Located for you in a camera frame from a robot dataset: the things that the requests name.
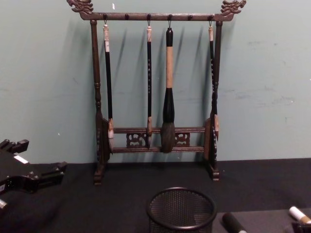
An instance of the white label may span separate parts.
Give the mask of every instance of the white label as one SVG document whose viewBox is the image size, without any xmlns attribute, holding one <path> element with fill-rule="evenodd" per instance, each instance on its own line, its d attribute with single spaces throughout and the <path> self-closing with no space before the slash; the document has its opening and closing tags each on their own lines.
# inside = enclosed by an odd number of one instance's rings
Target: white label
<svg viewBox="0 0 311 233">
<path fill-rule="evenodd" d="M 2 192 L 5 189 L 5 184 L 0 186 L 0 192 Z"/>
<path fill-rule="evenodd" d="M 105 41 L 105 51 L 109 52 L 109 41 Z"/>
<path fill-rule="evenodd" d="M 16 158 L 17 160 L 19 160 L 20 162 L 22 162 L 23 164 L 27 164 L 28 161 L 26 159 L 23 159 L 22 157 L 20 157 L 19 155 L 14 156 L 14 158 Z"/>
<path fill-rule="evenodd" d="M 0 209 L 4 209 L 7 203 L 0 199 Z"/>
</svg>

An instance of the brush handle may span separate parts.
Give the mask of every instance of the brush handle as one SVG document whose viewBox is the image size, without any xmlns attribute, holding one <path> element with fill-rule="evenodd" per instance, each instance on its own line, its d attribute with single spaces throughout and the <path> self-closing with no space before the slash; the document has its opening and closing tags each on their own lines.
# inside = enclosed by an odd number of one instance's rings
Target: brush handle
<svg viewBox="0 0 311 233">
<path fill-rule="evenodd" d="M 307 217 L 303 212 L 301 212 L 297 207 L 292 206 L 289 211 L 290 214 L 298 221 L 305 224 L 311 224 L 311 219 Z"/>
<path fill-rule="evenodd" d="M 173 87 L 173 31 L 166 31 L 166 88 Z"/>
<path fill-rule="evenodd" d="M 152 134 L 152 123 L 151 123 L 151 94 L 152 94 L 152 74 L 151 74 L 151 26 L 147 28 L 147 65 L 148 65 L 148 122 L 147 122 L 147 134 Z"/>
<path fill-rule="evenodd" d="M 173 100 L 173 31 L 166 31 L 166 90 L 163 106 L 163 122 L 173 123 L 175 118 Z"/>
<path fill-rule="evenodd" d="M 151 27 L 147 28 L 147 59 L 148 59 L 148 117 L 151 117 Z"/>
<path fill-rule="evenodd" d="M 109 147 L 113 150 L 112 139 L 114 137 L 113 132 L 113 120 L 112 120 L 112 94 L 111 94 L 111 70 L 110 70 L 110 49 L 109 49 L 109 27 L 104 25 L 104 43 L 105 43 L 105 60 L 106 60 L 106 76 L 107 76 L 107 99 L 108 99 L 108 139 Z"/>
<path fill-rule="evenodd" d="M 107 77 L 107 99 L 108 99 L 108 118 L 112 119 L 112 94 L 111 94 L 111 70 L 110 70 L 110 52 L 109 52 L 109 27 L 104 25 L 104 43 Z"/>
<path fill-rule="evenodd" d="M 216 40 L 215 40 L 215 57 L 213 62 L 214 81 L 215 81 L 215 104 L 217 104 L 219 71 L 220 71 L 220 53 L 221 53 L 221 38 L 222 38 L 223 22 L 216 22 Z"/>
<path fill-rule="evenodd" d="M 223 222 L 231 233 L 247 233 L 245 228 L 231 213 L 225 213 L 223 215 Z"/>
<path fill-rule="evenodd" d="M 216 83 L 215 83 L 215 74 L 214 74 L 214 40 L 213 40 L 213 27 L 208 28 L 209 34 L 209 51 L 210 51 L 210 66 L 211 66 L 211 74 L 212 74 L 212 88 L 213 88 L 213 96 L 212 96 L 212 112 L 213 114 L 217 114 L 217 101 L 215 101 L 216 95 Z"/>
</svg>

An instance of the wooden post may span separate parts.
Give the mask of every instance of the wooden post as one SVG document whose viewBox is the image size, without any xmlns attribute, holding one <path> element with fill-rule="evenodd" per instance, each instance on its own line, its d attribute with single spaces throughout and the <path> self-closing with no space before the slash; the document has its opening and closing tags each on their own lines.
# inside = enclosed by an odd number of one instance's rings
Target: wooden post
<svg viewBox="0 0 311 233">
<path fill-rule="evenodd" d="M 98 42 L 97 42 L 97 21 L 91 20 L 91 37 L 92 37 L 92 55 L 93 55 L 93 77 L 94 77 L 94 88 L 95 88 L 95 106 L 96 106 L 96 154 L 97 154 L 97 173 L 102 173 L 104 168 L 105 160 L 103 156 L 103 137 L 102 137 L 102 102 L 101 102 L 101 77 L 99 69 L 99 56 L 98 56 Z"/>
<path fill-rule="evenodd" d="M 222 21 L 216 22 L 216 39 L 215 39 L 215 56 L 214 56 L 214 63 L 213 63 L 213 72 L 214 72 L 214 80 L 215 80 L 215 86 L 213 88 L 212 93 L 212 104 L 217 106 L 217 89 L 219 84 L 219 71 L 220 71 L 220 53 L 221 53 L 221 37 L 222 37 Z M 209 143 L 209 171 L 212 175 L 213 180 L 219 180 L 219 171 L 217 168 L 217 145 L 216 145 L 216 135 L 215 132 L 213 132 L 214 127 L 214 116 L 210 116 L 211 119 L 211 127 L 210 127 L 210 143 Z"/>
</svg>

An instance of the wooden foot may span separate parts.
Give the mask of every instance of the wooden foot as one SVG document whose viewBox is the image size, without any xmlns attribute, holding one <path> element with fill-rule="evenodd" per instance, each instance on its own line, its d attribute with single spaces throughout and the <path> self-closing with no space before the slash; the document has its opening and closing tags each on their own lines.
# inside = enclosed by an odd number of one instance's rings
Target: wooden foot
<svg viewBox="0 0 311 233">
<path fill-rule="evenodd" d="M 212 178 L 212 180 L 213 181 L 219 181 L 220 173 L 219 173 L 218 168 L 217 167 L 213 168 L 209 162 L 207 162 L 206 168 L 207 168 L 209 176 Z"/>
<path fill-rule="evenodd" d="M 97 164 L 96 171 L 94 173 L 94 185 L 99 186 L 102 184 L 102 179 L 104 177 L 105 165 Z"/>
</svg>

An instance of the black stand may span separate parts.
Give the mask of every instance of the black stand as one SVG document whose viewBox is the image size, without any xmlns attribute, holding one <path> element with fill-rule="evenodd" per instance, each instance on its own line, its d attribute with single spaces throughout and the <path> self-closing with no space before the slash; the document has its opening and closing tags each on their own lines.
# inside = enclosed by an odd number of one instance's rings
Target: black stand
<svg viewBox="0 0 311 233">
<path fill-rule="evenodd" d="M 9 140 L 0 143 L 0 195 L 13 190 L 34 193 L 41 188 L 61 184 L 67 163 L 59 163 L 51 171 L 40 173 L 28 161 L 14 154 L 26 151 L 28 145 L 28 140 L 17 144 Z M 0 200 L 0 209 L 6 205 Z"/>
</svg>

